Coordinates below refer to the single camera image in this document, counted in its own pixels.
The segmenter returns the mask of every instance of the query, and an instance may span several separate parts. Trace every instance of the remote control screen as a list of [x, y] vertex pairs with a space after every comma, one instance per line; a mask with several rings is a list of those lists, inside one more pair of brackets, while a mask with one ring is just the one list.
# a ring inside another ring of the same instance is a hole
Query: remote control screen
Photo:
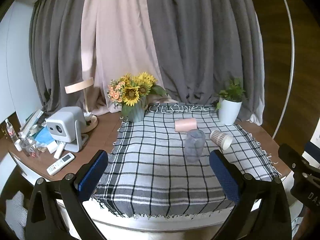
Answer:
[[62, 158], [62, 160], [65, 162], [66, 160], [68, 160], [68, 159], [70, 159], [71, 157], [70, 157], [70, 155], [66, 155], [66, 156], [64, 156], [63, 158]]

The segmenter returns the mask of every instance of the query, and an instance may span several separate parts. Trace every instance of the blue plastic package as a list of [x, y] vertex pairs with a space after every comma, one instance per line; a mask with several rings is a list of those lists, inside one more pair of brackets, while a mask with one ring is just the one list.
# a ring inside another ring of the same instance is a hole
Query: blue plastic package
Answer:
[[51, 136], [51, 133], [48, 130], [48, 127], [44, 127], [35, 137], [35, 140], [38, 143], [41, 143], [41, 144], [44, 143], [46, 145], [49, 145], [54, 141], [54, 139]]

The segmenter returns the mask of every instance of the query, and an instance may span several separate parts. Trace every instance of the potted plant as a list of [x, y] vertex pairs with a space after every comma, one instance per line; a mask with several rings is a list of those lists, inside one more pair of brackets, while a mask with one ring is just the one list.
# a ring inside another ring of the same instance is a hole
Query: potted plant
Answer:
[[225, 125], [232, 125], [241, 108], [242, 96], [245, 90], [243, 90], [240, 84], [240, 78], [230, 80], [229, 87], [226, 90], [221, 90], [218, 94], [220, 99], [217, 104], [217, 110], [219, 110], [219, 121]]
[[166, 91], [156, 85], [156, 82], [157, 80], [146, 72], [137, 76], [126, 74], [118, 80], [111, 80], [107, 94], [112, 102], [122, 106], [124, 117], [128, 117], [130, 122], [140, 122], [148, 106], [147, 95], [166, 95]]

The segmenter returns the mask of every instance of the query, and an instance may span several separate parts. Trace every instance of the plaid cloth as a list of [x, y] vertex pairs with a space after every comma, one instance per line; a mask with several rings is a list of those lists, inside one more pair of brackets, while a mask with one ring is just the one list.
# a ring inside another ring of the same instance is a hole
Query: plaid cloth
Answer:
[[[195, 117], [206, 143], [197, 163], [186, 163], [186, 133], [174, 131], [174, 120]], [[209, 139], [212, 130], [234, 140], [223, 154], [242, 173], [256, 179], [278, 176], [254, 138], [239, 125], [223, 125], [212, 106], [149, 105], [141, 122], [123, 122], [109, 164], [93, 195], [114, 214], [168, 216], [206, 213], [233, 206], [215, 177], [209, 154], [220, 149]]]

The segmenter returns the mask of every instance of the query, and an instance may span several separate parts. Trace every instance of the vase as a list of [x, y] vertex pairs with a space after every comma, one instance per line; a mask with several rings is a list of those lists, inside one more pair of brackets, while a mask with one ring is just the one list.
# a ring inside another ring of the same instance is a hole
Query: vase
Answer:
[[139, 99], [133, 109], [128, 114], [128, 121], [130, 122], [141, 122], [144, 118], [144, 112], [148, 107], [147, 97], [143, 96]]
[[220, 100], [221, 107], [218, 112], [219, 121], [225, 125], [233, 125], [235, 122], [242, 102], [232, 102], [225, 99]]

